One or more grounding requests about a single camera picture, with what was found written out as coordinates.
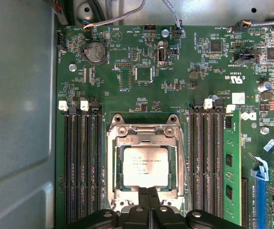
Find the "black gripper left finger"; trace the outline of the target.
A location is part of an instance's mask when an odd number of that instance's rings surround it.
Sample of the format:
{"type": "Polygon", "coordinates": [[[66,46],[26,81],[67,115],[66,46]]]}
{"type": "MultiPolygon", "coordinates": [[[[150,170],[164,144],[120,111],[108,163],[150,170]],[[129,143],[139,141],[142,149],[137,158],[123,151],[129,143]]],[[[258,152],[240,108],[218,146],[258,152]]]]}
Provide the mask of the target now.
{"type": "Polygon", "coordinates": [[[138,189],[139,205],[134,205],[128,213],[116,213],[101,209],[65,226],[66,229],[147,229],[150,216],[150,190],[138,189]]]}

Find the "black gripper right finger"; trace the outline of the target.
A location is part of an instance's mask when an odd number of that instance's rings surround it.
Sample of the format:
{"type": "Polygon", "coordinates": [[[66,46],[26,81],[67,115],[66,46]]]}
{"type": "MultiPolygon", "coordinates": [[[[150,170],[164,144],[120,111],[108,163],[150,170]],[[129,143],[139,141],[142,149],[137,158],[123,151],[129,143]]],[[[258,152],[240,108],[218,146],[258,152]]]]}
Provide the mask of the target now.
{"type": "Polygon", "coordinates": [[[171,207],[160,204],[155,187],[149,188],[153,219],[160,229],[241,229],[235,223],[203,210],[191,210],[186,216],[176,213],[171,207]]]}

